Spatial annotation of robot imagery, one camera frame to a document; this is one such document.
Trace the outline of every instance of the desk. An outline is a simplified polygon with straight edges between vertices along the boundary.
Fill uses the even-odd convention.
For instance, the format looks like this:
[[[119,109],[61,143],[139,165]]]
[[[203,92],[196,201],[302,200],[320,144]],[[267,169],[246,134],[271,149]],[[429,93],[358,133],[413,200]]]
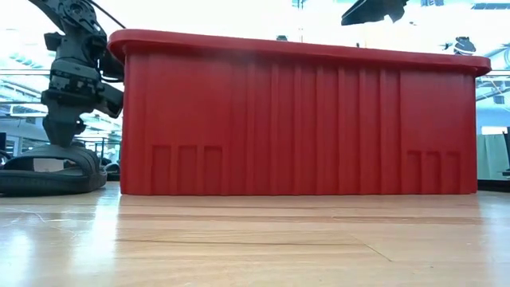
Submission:
[[[0,286],[509,286],[510,195],[0,199]]]

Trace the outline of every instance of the bin rim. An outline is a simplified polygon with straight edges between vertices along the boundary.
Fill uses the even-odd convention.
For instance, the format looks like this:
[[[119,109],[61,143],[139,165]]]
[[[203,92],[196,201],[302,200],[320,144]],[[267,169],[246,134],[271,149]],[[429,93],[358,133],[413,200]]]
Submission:
[[[366,62],[373,65],[391,65],[416,69],[462,70],[475,77],[491,71],[487,57],[445,55],[434,53],[400,52],[383,49],[366,49],[336,45],[317,45],[291,41],[272,41],[250,38],[207,36],[147,29],[122,29],[112,33],[108,49],[124,63],[128,49],[203,49],[261,55],[328,60]]]

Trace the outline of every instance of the red plastic bin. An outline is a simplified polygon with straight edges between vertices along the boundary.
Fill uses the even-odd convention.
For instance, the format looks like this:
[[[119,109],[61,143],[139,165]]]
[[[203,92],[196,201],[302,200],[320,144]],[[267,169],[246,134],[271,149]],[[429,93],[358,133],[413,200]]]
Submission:
[[[126,29],[126,195],[477,191],[489,59]]]

